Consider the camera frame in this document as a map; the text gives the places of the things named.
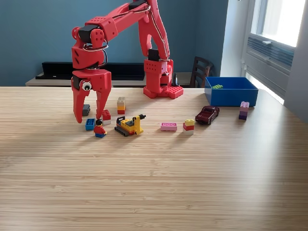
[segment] yellow lego vehicle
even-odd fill
[[[115,130],[123,136],[139,135],[143,133],[143,129],[140,127],[140,120],[144,119],[146,115],[138,115],[133,117],[132,120],[125,119],[125,116],[116,119]]]

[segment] blue container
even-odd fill
[[[212,89],[215,85],[223,89]],[[205,95],[212,106],[241,106],[241,102],[249,102],[254,107],[257,102],[258,88],[244,77],[206,77]]]

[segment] robotic arm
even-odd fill
[[[71,80],[74,95],[74,114],[78,123],[82,122],[82,108],[90,90],[97,93],[96,118],[104,110],[111,91],[111,73],[100,69],[107,63],[108,42],[120,32],[139,22],[139,36],[147,75],[143,92],[150,98],[176,98],[183,94],[183,88],[172,86],[173,61],[167,34],[159,15],[157,0],[134,0],[126,3],[107,16],[97,16],[85,23],[84,27],[75,27],[73,38],[77,41],[72,48],[73,72]],[[158,50],[152,50],[153,37]]]

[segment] toy car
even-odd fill
[[[219,107],[205,106],[202,108],[202,111],[196,116],[195,120],[201,124],[211,124],[218,115]]]

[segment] green lego brick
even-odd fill
[[[212,89],[223,89],[222,85],[215,85],[212,87]]]

